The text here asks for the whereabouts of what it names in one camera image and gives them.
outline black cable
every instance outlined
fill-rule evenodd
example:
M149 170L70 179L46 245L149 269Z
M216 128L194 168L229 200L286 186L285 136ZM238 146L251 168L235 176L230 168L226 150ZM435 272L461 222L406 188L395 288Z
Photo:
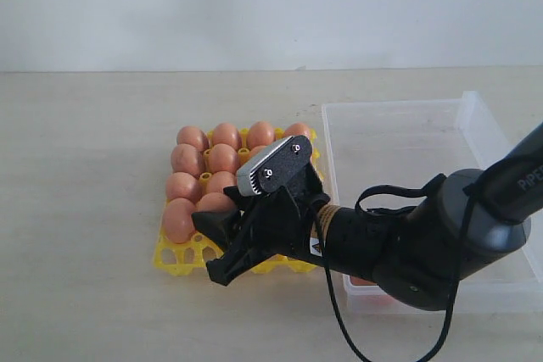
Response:
M460 274L462 270L462 250L467 238L467 231L469 229L469 224L471 223L471 219L473 217L473 211L475 209L475 205L481 199L481 193L483 191L485 184L489 180L491 180L493 177L498 175L500 171L506 170L507 167L521 163L521 162L526 162L526 161L534 162L538 164L541 161L541 158L535 157L532 155L523 155L523 156L517 156L517 157L512 157L512 158L506 158L501 161L498 161L494 165L490 166L475 181L475 183L471 185L471 188L468 189L469 196L467 199L466 208L464 209L464 214L462 216L462 225L461 225L459 235L458 235L458 245L457 245L457 252L456 252L457 256L456 256L456 261L454 263L453 273L451 277L451 289L449 291L449 298L447 301L447 306L445 308L445 318L443 319L441 332L439 334L437 341L435 342L435 345L421 359L417 360L417 362L430 361L443 348L443 345L445 344L445 340L447 339L447 336L449 334L449 330L451 328L453 311L455 307L456 295L458 294L458 287L460 286ZM360 201L361 201L360 198L358 199L358 201L356 201L356 207L359 207ZM324 242L324 237L322 235L322 228L321 228L321 223L319 221L319 216L318 216L318 213L315 211L315 209L311 205L308 204L307 208L311 212L311 216L313 220L315 221L316 234L319 239L319 244L321 246L321 251L322 251L322 264L324 267L324 273L326 275L328 293L330 295L330 302L332 303L333 313L335 314L336 320L338 321L338 324L339 324L339 329L343 333L344 339L349 345L350 349L353 351L353 353L363 362L372 362L356 347L356 345L353 343L353 340L351 339L349 335L349 332L347 331L347 328L345 327L343 318L341 317L341 313L339 311L338 301L336 299L335 292L333 290L332 274L330 272L330 264L328 262L327 255L326 255L326 246Z

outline robotic arm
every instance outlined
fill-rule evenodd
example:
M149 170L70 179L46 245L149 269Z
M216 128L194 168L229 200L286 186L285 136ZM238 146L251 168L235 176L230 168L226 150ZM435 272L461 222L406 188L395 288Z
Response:
M520 249L529 216L543 208L543 123L485 171L437 175L420 190L372 187L354 208L329 203L311 153L304 136L275 142L225 189L238 209L193 214L196 229L224 251L207 263L212 281L226 286L279 253L375 282L412 307L447 309L455 271L460 281ZM361 207L377 194L425 199L401 209Z

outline egg tray cup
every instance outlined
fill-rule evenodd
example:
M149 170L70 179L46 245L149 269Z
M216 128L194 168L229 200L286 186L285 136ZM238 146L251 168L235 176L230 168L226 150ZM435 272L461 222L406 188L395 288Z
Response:
M238 150L239 161L241 165L245 164L249 159L249 149L247 148L247 133L249 129L241 129L239 131L242 137L242 148ZM283 137L284 130L281 128L275 129L276 140ZM211 141L213 131L207 133L207 137ZM316 162L321 157L321 154L315 148L314 141L316 140L316 132L311 129L311 144L313 145L313 154L311 155L311 163L322 180L322 173L316 167ZM208 160L210 150L204 152L205 166L208 172L203 173L199 177L199 182L203 189L211 178L211 173ZM209 238L199 232L192 235L190 240L185 243L173 243L170 241L162 228L162 220L160 220L159 237L154 247L153 265L157 269L164 270L172 276L187 276L194 269L205 269L207 260L220 258L223 252ZM287 266L291 271L297 273L306 273L316 268L315 265L303 262L301 260L291 259L287 256L275 255L268 260L253 267L251 271L257 274L269 273L277 266Z

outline table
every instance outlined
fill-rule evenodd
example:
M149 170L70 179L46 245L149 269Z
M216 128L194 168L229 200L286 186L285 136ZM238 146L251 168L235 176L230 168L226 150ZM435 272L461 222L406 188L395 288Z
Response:
M323 103L476 90L518 142L543 118L542 88L542 67L0 74L1 359L356 360L322 270L249 273L225 288L203 271L174 278L152 266L178 128L303 120L322 134ZM387 362L422 356L441 323L344 318L367 355ZM542 359L537 313L457 315L435 358Z

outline clear plastic box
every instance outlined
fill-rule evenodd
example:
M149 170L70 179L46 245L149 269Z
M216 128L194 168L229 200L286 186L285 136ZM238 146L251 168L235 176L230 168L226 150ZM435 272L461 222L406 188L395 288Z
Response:
M485 169L512 149L477 92L461 99L387 103L332 103L322 107L332 199L353 207L360 193L378 184L420 188L439 173ZM416 204L420 200L409 200ZM366 207L406 204L377 196ZM522 250L461 283L456 312L543 310L543 215L532 216ZM375 286L355 286L343 276L350 311L412 314Z

